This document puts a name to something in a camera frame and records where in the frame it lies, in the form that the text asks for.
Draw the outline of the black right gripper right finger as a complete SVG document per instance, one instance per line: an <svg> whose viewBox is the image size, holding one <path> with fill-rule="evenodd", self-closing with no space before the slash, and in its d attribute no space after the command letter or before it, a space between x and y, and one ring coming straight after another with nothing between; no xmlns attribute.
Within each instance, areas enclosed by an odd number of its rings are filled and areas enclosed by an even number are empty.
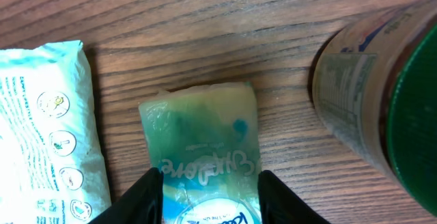
<svg viewBox="0 0 437 224"><path fill-rule="evenodd" d="M269 170L259 174L257 190L263 224L329 224Z"/></svg>

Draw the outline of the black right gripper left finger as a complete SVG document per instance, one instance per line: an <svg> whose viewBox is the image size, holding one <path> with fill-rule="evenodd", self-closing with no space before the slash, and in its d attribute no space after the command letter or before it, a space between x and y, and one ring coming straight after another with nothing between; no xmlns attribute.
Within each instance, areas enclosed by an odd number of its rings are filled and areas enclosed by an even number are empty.
<svg viewBox="0 0 437 224"><path fill-rule="evenodd" d="M163 174L152 167L89 224L161 224Z"/></svg>

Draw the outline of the green white can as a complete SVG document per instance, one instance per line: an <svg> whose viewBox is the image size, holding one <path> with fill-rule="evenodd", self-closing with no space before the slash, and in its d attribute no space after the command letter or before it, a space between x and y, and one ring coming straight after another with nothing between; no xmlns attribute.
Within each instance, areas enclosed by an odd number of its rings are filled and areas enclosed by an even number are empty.
<svg viewBox="0 0 437 224"><path fill-rule="evenodd" d="M436 0L340 30L316 61L312 99L334 136L436 212Z"/></svg>

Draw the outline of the mint green tissue pack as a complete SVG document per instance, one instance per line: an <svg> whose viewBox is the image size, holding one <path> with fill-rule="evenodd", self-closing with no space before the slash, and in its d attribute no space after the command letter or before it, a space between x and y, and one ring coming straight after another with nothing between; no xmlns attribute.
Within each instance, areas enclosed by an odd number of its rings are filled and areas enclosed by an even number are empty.
<svg viewBox="0 0 437 224"><path fill-rule="evenodd" d="M88 223L111 205L79 40L1 52L1 222Z"/></svg>

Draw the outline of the teal white tissue pack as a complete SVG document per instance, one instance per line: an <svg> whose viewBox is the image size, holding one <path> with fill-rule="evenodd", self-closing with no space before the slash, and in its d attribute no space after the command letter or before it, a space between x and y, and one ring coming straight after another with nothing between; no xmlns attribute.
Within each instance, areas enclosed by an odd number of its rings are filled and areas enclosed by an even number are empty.
<svg viewBox="0 0 437 224"><path fill-rule="evenodd" d="M249 83L201 85L139 105L164 223L260 223L257 100Z"/></svg>

